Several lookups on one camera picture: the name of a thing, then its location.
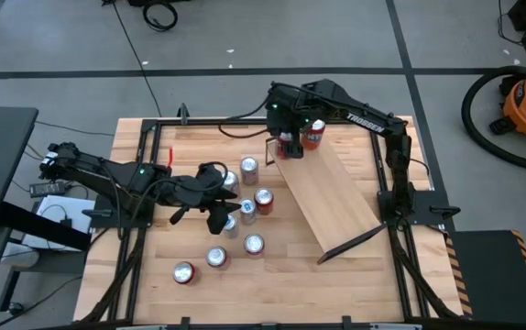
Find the vacuum cleaner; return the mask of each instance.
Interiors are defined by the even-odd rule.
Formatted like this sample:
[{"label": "vacuum cleaner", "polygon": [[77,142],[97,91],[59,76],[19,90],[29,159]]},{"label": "vacuum cleaner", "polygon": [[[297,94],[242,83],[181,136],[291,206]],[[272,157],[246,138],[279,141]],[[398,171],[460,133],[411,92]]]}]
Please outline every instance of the vacuum cleaner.
[{"label": "vacuum cleaner", "polygon": [[477,130],[471,117],[471,105],[478,91],[490,81],[502,76],[507,76],[503,78],[499,86],[499,90],[506,97],[503,117],[491,123],[489,128],[496,135],[503,135],[514,130],[526,135],[526,68],[520,66],[498,68],[479,78],[469,88],[463,99],[461,117],[466,132],[481,148],[502,160],[526,168],[525,158],[514,155],[486,139]]}]

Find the concrete floor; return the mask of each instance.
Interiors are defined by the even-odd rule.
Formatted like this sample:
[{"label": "concrete floor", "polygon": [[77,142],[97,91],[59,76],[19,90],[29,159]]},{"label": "concrete floor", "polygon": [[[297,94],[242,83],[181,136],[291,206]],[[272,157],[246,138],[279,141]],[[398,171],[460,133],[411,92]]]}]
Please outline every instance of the concrete floor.
[{"label": "concrete floor", "polygon": [[[504,11],[514,2],[504,1]],[[413,68],[493,68],[514,61],[526,65],[524,50],[497,35],[497,1],[191,0],[175,4],[180,22],[167,33],[150,30],[140,9],[126,1],[117,6],[139,58],[148,62],[145,69],[156,71],[148,81],[164,116],[175,116],[182,102],[192,116],[241,114],[260,103],[271,81],[306,83],[321,77],[385,112],[415,115],[418,106],[450,202],[463,209],[455,217],[456,228],[517,229],[526,239],[526,170],[478,148],[460,121],[463,96],[477,77],[416,76],[422,113],[415,94],[412,100],[390,19],[395,10]],[[504,28],[508,36],[517,36],[508,20]],[[268,70],[211,71],[230,65]],[[321,69],[292,75],[274,71],[311,67]],[[337,74],[346,73],[343,68],[364,69]],[[111,133],[119,117],[157,115],[143,78],[123,77],[123,71],[137,69],[114,9],[100,7],[100,1],[13,0],[0,7],[0,72],[9,78],[0,79],[0,106],[35,106],[39,120]],[[107,71],[104,76],[109,77],[94,78],[98,73],[89,71]],[[23,78],[13,78],[16,72]],[[498,102],[491,88],[477,98],[474,111],[481,126],[496,116]],[[426,134],[425,124],[419,126]],[[499,143],[526,155],[525,139],[502,138]],[[36,126],[30,143],[43,151],[49,143],[62,141],[102,156],[109,155],[112,144],[109,137],[45,126]],[[27,186],[37,177],[38,164],[24,158],[15,180]],[[6,199],[25,208],[33,202],[14,186]],[[0,285],[6,271],[0,268]],[[24,276],[14,300],[32,303],[69,277]],[[67,324],[78,285],[70,284],[3,329]],[[5,317],[0,313],[0,320]]]}]

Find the wooden board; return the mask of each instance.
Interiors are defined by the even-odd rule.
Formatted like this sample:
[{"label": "wooden board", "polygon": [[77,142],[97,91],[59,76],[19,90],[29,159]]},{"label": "wooden board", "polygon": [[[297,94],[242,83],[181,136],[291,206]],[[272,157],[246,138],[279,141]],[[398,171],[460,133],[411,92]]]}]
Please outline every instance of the wooden board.
[{"label": "wooden board", "polygon": [[269,152],[324,252],[380,225],[331,146],[330,137],[302,159]]},{"label": "wooden board", "polygon": [[[410,120],[409,134],[418,141],[411,118],[405,119]],[[112,160],[135,159],[140,125],[140,119],[119,121]],[[246,134],[260,129],[234,126],[229,131]],[[325,134],[351,180],[377,212],[378,182],[368,133],[356,126],[329,126]],[[173,148],[174,175],[194,175],[197,165],[208,160],[223,161],[238,172],[245,156],[264,164],[265,138],[231,139],[215,126],[167,126],[161,134],[159,163],[168,163],[169,149]],[[412,156],[422,160],[418,143],[413,145]],[[207,214],[191,211],[177,225],[170,225],[169,217],[176,209],[156,209],[144,250],[135,323],[178,324],[183,316],[190,316],[196,324],[339,323],[342,315],[351,315],[354,322],[401,321],[387,233],[348,251],[348,258],[335,258],[318,266],[316,260],[323,251],[277,166],[261,166],[259,173],[259,186],[275,193],[274,211],[260,216],[251,226],[240,226],[236,239],[210,235]],[[418,189],[430,187],[422,165],[413,162],[410,177]],[[241,195],[251,197],[255,190],[241,186]],[[242,243],[250,233],[266,239],[264,258],[246,258]],[[425,279],[449,308],[461,313],[443,236],[426,227],[415,227],[414,237]],[[229,252],[232,264],[227,271],[206,266],[206,250],[215,245]],[[88,314],[111,282],[117,251],[118,240],[111,230],[89,252],[74,319]],[[202,271],[197,285],[174,283],[172,267],[180,260],[189,260]],[[127,285],[123,291],[120,315],[126,306]],[[409,291],[416,313],[412,284]]]}]

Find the wooden table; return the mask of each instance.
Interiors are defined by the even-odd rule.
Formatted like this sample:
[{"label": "wooden table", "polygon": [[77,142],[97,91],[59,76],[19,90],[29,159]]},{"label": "wooden table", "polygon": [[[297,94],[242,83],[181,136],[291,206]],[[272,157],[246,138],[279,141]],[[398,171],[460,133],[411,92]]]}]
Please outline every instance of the wooden table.
[{"label": "wooden table", "polygon": [[[412,156],[422,160],[413,122],[410,117],[405,119],[410,122],[408,133],[414,141]],[[141,121],[119,120],[112,160],[135,159]],[[227,130],[241,135],[260,129],[261,126],[230,126]],[[378,180],[368,132],[357,126],[334,125],[326,128],[325,135],[378,215]],[[193,324],[340,323],[343,315],[350,315],[353,322],[402,320],[387,232],[345,256],[316,265],[323,252],[312,230],[277,167],[264,166],[267,137],[231,139],[220,134],[216,126],[163,129],[159,163],[168,163],[168,151],[173,148],[173,175],[194,175],[197,165],[209,160],[220,160],[239,173],[239,161],[245,156],[255,157],[260,164],[259,187],[271,188],[275,194],[274,211],[259,216],[251,226],[240,226],[238,238],[227,239],[209,234],[207,214],[190,211],[177,225],[170,225],[169,218],[177,209],[157,207],[144,250],[135,324],[179,324],[183,316],[190,316]],[[410,177],[417,189],[429,189],[422,165],[412,162]],[[252,197],[255,189],[241,186],[241,195]],[[461,314],[443,235],[422,226],[415,226],[413,232],[422,274],[446,305]],[[247,258],[243,239],[251,233],[265,238],[264,258]],[[204,260],[207,249],[217,245],[224,247],[232,259],[226,271],[212,269]],[[110,230],[88,254],[74,319],[88,314],[112,281],[118,246],[116,232]],[[182,286],[173,281],[173,266],[182,260],[201,270],[202,277],[196,285]],[[407,281],[411,307],[417,315],[413,284]],[[120,316],[124,315],[127,290],[128,283],[121,294]]]}]

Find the soda can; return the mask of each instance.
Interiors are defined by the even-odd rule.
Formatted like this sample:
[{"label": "soda can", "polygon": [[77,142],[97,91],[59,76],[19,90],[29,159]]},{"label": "soda can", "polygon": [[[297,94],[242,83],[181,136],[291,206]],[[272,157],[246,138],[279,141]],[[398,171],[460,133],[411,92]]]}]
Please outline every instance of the soda can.
[{"label": "soda can", "polygon": [[278,136],[277,150],[276,154],[281,159],[286,159],[284,146],[289,145],[293,140],[293,135],[291,133],[281,133]]},{"label": "soda can", "polygon": [[255,205],[261,215],[268,215],[273,211],[273,192],[268,188],[259,188],[255,192]]},{"label": "soda can", "polygon": [[229,264],[228,254],[223,247],[212,247],[206,253],[206,262],[210,267],[225,269]]},{"label": "soda can", "polygon": [[225,233],[226,238],[235,238],[238,236],[238,223],[232,214],[228,215],[223,232]]},{"label": "soda can", "polygon": [[259,183],[259,164],[252,157],[241,160],[241,179],[245,185]]},{"label": "soda can", "polygon": [[241,222],[243,225],[253,225],[257,220],[257,208],[250,199],[241,200]]},{"label": "soda can", "polygon": [[245,237],[245,251],[249,256],[260,257],[265,249],[265,241],[258,234],[251,234]]},{"label": "soda can", "polygon": [[183,261],[173,268],[173,279],[179,284],[189,284],[196,277],[196,268],[188,261]]},{"label": "soda can", "polygon": [[236,176],[236,173],[233,171],[229,171],[226,174],[225,183],[223,184],[223,188],[226,188],[231,193],[236,193],[236,195],[239,195],[239,189],[240,185],[238,184],[238,177]]},{"label": "soda can", "polygon": [[320,146],[322,141],[322,135],[326,129],[326,124],[324,121],[318,119],[304,134],[301,135],[301,145],[308,149],[314,150]]}]

